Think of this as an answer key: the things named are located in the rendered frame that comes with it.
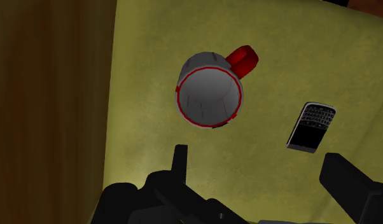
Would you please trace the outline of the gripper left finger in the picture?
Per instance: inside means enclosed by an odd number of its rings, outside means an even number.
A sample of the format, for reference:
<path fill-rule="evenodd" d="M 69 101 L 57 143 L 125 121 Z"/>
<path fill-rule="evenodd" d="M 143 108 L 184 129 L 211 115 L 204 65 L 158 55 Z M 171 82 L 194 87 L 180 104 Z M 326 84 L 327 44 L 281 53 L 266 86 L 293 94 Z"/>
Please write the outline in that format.
<path fill-rule="evenodd" d="M 113 183 L 102 191 L 91 224 L 248 224 L 216 199 L 186 185 L 188 147 L 177 144 L 170 170 L 149 174 L 138 189 Z"/>

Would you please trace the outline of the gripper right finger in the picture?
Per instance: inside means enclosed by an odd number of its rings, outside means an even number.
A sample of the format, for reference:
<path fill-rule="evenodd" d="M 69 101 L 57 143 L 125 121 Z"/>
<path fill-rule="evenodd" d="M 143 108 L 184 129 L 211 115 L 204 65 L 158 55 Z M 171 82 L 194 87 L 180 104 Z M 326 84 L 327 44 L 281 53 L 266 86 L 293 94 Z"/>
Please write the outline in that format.
<path fill-rule="evenodd" d="M 373 181 L 339 153 L 327 153 L 319 182 L 355 224 L 383 224 L 383 183 Z"/>

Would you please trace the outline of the black keypad phone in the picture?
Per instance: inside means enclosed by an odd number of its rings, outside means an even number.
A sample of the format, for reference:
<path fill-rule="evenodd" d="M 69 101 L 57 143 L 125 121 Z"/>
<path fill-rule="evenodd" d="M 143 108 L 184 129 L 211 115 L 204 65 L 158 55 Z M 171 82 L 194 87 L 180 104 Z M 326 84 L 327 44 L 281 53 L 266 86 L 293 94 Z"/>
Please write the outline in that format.
<path fill-rule="evenodd" d="M 315 153 L 337 110 L 319 102 L 306 102 L 288 138 L 286 147 Z"/>

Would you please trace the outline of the olive green sofa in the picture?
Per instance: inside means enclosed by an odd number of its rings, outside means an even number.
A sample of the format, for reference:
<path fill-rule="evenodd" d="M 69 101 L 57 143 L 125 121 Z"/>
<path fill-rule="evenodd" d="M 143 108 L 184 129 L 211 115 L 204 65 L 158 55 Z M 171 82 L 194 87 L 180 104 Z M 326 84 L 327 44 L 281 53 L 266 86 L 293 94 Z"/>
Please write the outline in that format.
<path fill-rule="evenodd" d="M 178 113 L 182 65 L 198 52 L 259 56 L 228 125 Z M 315 153 L 286 147 L 306 102 L 337 112 Z M 104 185 L 142 186 L 188 145 L 187 185 L 249 221 L 354 224 L 319 182 L 336 152 L 383 183 L 383 18 L 321 0 L 118 0 Z"/>

